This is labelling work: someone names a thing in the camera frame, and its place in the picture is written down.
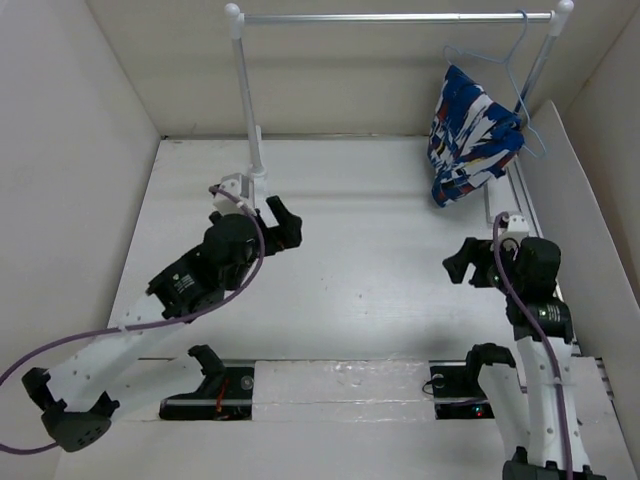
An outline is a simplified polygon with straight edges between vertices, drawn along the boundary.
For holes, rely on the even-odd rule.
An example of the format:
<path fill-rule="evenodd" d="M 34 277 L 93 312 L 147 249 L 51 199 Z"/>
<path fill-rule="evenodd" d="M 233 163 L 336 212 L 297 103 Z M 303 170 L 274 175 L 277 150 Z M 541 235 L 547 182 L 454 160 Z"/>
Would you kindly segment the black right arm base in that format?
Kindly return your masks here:
<path fill-rule="evenodd" d="M 437 420 L 494 419 L 486 395 L 468 378 L 464 361 L 430 361 L 428 366 L 422 393 L 432 400 Z"/>

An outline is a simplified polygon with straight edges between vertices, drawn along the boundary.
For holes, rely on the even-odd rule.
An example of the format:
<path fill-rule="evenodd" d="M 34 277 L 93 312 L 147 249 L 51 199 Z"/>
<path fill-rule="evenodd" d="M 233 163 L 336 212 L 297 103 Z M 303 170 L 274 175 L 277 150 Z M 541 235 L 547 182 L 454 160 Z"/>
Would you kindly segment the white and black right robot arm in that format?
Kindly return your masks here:
<path fill-rule="evenodd" d="M 594 479 L 583 446 L 572 381 L 571 312 L 556 294 L 561 250 L 538 237 L 467 238 L 443 262 L 459 284 L 468 267 L 476 288 L 504 294 L 518 352 L 492 343 L 467 353 L 462 381 L 484 394 L 498 426 L 505 479 Z"/>

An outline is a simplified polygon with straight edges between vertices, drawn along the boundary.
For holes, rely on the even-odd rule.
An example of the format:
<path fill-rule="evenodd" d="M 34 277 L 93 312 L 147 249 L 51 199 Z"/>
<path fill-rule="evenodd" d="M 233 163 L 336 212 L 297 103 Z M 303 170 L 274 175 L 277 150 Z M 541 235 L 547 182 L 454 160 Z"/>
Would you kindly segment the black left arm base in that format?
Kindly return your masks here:
<path fill-rule="evenodd" d="M 252 418 L 255 362 L 225 363 L 208 345 L 196 345 L 188 355 L 198 361 L 203 376 L 197 389 L 164 399 L 159 418 L 165 421 L 245 421 Z"/>

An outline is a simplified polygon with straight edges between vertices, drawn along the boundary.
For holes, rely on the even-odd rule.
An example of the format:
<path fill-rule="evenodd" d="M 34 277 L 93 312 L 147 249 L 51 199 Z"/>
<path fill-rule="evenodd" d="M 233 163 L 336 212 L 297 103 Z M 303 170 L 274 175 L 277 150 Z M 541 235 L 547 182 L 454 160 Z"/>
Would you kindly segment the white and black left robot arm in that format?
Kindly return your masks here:
<path fill-rule="evenodd" d="M 87 345 L 52 368 L 34 367 L 22 377 L 55 446 L 71 453 L 101 438 L 120 417 L 155 400 L 220 397 L 226 367 L 214 350 L 195 345 L 160 374 L 127 380 L 136 361 L 197 318 L 235 299 L 264 259 L 302 243 L 302 219 L 271 196 L 267 225 L 260 210 L 239 198 L 230 212 L 214 211 L 202 241 L 165 267 L 115 327 L 83 334 Z"/>

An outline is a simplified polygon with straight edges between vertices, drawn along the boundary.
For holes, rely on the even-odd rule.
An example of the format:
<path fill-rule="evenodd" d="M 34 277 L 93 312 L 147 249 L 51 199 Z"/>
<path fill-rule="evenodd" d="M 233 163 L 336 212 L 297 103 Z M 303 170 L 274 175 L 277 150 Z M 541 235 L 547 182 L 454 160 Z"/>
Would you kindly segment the blue patterned trousers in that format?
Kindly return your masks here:
<path fill-rule="evenodd" d="M 428 135 L 431 195 L 444 208 L 506 174 L 524 146 L 521 121 L 459 67 L 444 77 Z"/>

